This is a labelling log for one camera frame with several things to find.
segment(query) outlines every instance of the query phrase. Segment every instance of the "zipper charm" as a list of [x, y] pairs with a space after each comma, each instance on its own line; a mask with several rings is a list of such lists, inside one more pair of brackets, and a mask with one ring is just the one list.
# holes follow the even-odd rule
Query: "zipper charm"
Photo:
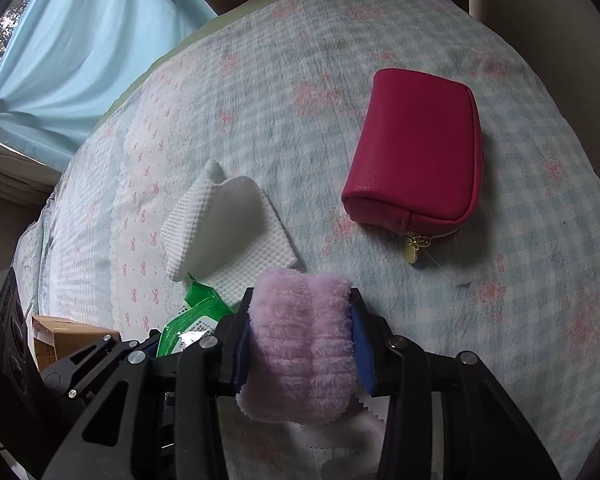
[[406, 235], [402, 252], [407, 261], [413, 265], [418, 261], [418, 251], [431, 245], [431, 238], [422, 235]]

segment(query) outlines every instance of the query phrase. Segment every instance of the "pink fleece cloth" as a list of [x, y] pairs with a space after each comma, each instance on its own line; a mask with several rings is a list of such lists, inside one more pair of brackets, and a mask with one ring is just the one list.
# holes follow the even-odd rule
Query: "pink fleece cloth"
[[338, 418], [356, 386], [349, 280], [269, 269], [253, 289], [250, 368], [237, 396], [261, 422], [323, 424]]

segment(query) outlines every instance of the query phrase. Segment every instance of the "screw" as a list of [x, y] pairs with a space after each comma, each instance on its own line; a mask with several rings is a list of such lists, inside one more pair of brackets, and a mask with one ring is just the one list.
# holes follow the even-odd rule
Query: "screw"
[[218, 339], [212, 335], [206, 335], [200, 341], [198, 341], [198, 343], [200, 346], [202, 346], [202, 348], [213, 348], [218, 344]]
[[126, 360], [133, 365], [139, 365], [145, 358], [146, 354], [142, 350], [136, 350], [135, 352], [131, 352]]
[[389, 339], [389, 346], [397, 350], [407, 348], [408, 344], [409, 340], [401, 335], [394, 335], [391, 339]]
[[478, 356], [473, 352], [462, 352], [460, 360], [465, 365], [475, 365], [478, 362]]

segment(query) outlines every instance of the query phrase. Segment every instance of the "bed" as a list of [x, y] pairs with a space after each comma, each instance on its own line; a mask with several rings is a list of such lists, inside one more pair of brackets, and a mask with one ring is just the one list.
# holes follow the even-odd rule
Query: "bed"
[[[387, 67], [462, 82], [480, 113], [480, 205], [432, 249], [438, 264], [411, 267], [400, 240], [340, 203]], [[508, 44], [450, 0], [250, 0], [219, 16], [137, 80], [71, 161], [19, 241], [23, 304], [125, 338], [161, 329], [185, 285], [165, 276], [160, 227], [210, 158], [265, 191], [301, 270], [348, 276], [427, 351], [478, 353], [576, 477], [600, 437], [600, 181]], [[359, 451], [232, 405], [223, 421], [233, 478], [307, 478]]]

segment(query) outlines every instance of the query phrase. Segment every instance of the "pink leather pouch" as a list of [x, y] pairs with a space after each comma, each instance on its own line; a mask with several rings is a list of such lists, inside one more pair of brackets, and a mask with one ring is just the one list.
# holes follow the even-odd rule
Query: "pink leather pouch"
[[342, 203], [355, 222], [405, 237], [405, 256], [458, 231], [474, 212], [482, 134], [469, 88], [422, 72], [376, 73]]

